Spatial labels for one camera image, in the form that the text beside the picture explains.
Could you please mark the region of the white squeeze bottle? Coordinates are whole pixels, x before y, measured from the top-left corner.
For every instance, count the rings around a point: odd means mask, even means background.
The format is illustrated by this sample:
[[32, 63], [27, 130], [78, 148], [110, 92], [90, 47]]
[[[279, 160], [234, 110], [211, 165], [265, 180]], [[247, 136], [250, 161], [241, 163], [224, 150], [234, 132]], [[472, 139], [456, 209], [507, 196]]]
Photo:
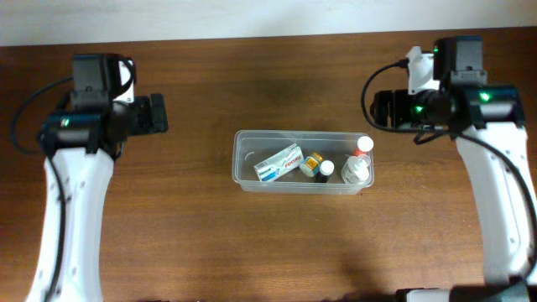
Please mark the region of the white squeeze bottle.
[[349, 185], [365, 185], [370, 177], [371, 159], [368, 155], [350, 156], [341, 169], [341, 177]]

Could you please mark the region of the black bottle white cap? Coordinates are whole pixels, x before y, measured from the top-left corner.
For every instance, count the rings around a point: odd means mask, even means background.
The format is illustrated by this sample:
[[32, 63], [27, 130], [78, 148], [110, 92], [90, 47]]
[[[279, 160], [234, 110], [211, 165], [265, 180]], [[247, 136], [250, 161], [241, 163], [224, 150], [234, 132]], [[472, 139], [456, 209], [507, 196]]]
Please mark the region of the black bottle white cap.
[[319, 166], [319, 172], [315, 176], [316, 183], [327, 183], [335, 169], [335, 165], [330, 160], [324, 160]]

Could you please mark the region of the gold lid small jar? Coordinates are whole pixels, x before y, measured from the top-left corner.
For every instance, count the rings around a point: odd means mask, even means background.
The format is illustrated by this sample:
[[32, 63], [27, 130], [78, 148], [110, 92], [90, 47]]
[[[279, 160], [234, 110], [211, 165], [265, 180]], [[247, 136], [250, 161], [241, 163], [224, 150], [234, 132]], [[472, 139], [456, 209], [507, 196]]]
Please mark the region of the gold lid small jar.
[[323, 157], [320, 154], [311, 153], [300, 164], [299, 168], [305, 176], [313, 178], [319, 172], [319, 168], [322, 162]]

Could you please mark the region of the white blue small box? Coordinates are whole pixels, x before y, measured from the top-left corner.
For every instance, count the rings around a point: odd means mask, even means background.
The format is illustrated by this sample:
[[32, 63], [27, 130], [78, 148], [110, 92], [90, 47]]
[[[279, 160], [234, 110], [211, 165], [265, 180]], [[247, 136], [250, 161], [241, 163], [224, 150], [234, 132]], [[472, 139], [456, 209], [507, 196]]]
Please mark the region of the white blue small box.
[[294, 143], [270, 158], [256, 164], [254, 171], [259, 181], [273, 182], [299, 167], [303, 160], [304, 156], [301, 147]]

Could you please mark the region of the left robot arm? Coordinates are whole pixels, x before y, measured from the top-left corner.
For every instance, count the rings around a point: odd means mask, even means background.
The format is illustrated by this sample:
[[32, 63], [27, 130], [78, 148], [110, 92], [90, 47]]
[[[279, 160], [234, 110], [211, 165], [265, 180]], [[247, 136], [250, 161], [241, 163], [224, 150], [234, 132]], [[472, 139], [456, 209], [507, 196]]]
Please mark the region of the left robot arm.
[[28, 301], [101, 301], [102, 214], [127, 139], [169, 129], [161, 94], [135, 96], [133, 59], [75, 55], [73, 88], [45, 119], [46, 204]]

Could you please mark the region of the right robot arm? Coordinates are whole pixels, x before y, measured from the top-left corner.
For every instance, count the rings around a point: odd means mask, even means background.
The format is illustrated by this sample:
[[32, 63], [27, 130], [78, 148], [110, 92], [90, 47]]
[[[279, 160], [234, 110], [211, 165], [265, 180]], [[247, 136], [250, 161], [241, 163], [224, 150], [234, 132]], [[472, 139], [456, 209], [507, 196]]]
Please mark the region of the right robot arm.
[[362, 112], [370, 125], [416, 144], [451, 138], [467, 169], [482, 231], [481, 285], [401, 289], [398, 301], [533, 301], [536, 194], [523, 104], [511, 85], [491, 85], [479, 36], [438, 39], [396, 62], [404, 90], [380, 91]]

